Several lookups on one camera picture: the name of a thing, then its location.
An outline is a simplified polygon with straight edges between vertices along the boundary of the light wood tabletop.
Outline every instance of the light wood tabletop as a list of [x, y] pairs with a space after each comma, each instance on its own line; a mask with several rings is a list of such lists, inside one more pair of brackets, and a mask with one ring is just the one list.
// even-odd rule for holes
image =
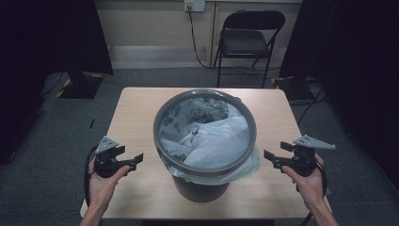
[[[191, 89], [122, 91], [107, 136], [126, 146], [118, 160], [144, 153], [144, 161], [119, 181], [104, 218], [304, 218], [309, 211], [291, 179], [263, 158], [263, 149], [277, 156], [292, 157], [292, 153], [279, 148], [279, 143], [292, 143], [301, 137], [284, 92], [278, 89], [217, 89], [240, 98], [251, 111], [257, 126], [256, 147], [261, 151], [261, 167], [252, 176], [231, 182], [223, 196], [213, 202], [191, 202], [179, 193], [155, 149], [152, 125], [159, 108], [187, 90]], [[84, 202], [82, 216], [86, 210]]]

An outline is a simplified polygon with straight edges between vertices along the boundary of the hand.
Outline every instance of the hand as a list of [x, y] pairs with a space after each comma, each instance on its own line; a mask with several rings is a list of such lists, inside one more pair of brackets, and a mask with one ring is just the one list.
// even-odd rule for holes
[[123, 166], [112, 177], [103, 178], [94, 172], [93, 159], [88, 166], [88, 173], [91, 174], [89, 181], [90, 206], [80, 225], [99, 225], [108, 204], [114, 195], [118, 180], [129, 172], [129, 166]]
[[[323, 159], [318, 154], [315, 155], [315, 158], [321, 165], [324, 164]], [[318, 169], [315, 169], [308, 177], [300, 176], [293, 169], [287, 166], [283, 166], [281, 169], [293, 179], [293, 183], [297, 184], [299, 192], [308, 209], [311, 208], [311, 204], [324, 201], [323, 178]]]

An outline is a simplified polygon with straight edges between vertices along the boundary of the electrical outlet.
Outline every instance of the electrical outlet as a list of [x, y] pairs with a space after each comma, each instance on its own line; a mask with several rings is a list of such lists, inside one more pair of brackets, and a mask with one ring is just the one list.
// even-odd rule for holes
[[188, 8], [191, 8], [192, 12], [205, 11], [205, 0], [184, 0], [184, 11], [188, 11]]
[[194, 11], [194, 0], [184, 0], [184, 11], [188, 11], [188, 8]]

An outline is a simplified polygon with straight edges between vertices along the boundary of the gray carpet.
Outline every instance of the gray carpet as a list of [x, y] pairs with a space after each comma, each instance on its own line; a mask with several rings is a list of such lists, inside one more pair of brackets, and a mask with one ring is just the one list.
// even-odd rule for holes
[[[104, 79], [93, 100], [55, 98], [67, 79], [64, 74], [44, 95], [41, 112], [21, 143], [16, 159], [0, 166], [0, 225], [77, 225], [84, 199], [85, 158], [91, 146], [106, 134], [121, 90], [125, 87], [214, 88], [215, 73], [216, 70], [203, 68], [115, 70], [115, 76]], [[277, 70], [271, 71], [270, 75], [277, 73]], [[60, 73], [49, 75], [44, 90], [55, 84], [59, 76]], [[235, 76], [222, 79], [221, 84], [254, 88], [260, 81], [254, 76], [245, 79]], [[267, 83], [266, 87], [271, 89], [270, 81]], [[306, 107], [292, 106], [297, 120]], [[328, 200], [341, 225], [397, 225], [397, 190], [370, 155], [346, 134], [328, 102], [312, 106], [299, 128], [302, 134], [337, 146], [334, 151], [318, 150], [318, 153], [326, 161], [331, 190]], [[275, 224], [291, 226], [301, 221], [301, 218], [276, 219]], [[104, 221], [104, 225], [141, 224], [140, 220]]]

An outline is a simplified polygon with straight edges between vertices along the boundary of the person's right hand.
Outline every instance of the person's right hand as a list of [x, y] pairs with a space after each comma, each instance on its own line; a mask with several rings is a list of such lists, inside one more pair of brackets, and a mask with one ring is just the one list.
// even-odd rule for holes
[[[315, 155], [315, 158], [321, 165], [324, 164], [323, 159], [318, 154]], [[318, 169], [314, 169], [314, 172], [308, 177], [300, 176], [287, 166], [283, 166], [281, 169], [293, 179], [293, 183], [297, 184], [299, 192], [308, 209], [311, 209], [311, 205], [324, 202], [323, 178]]]

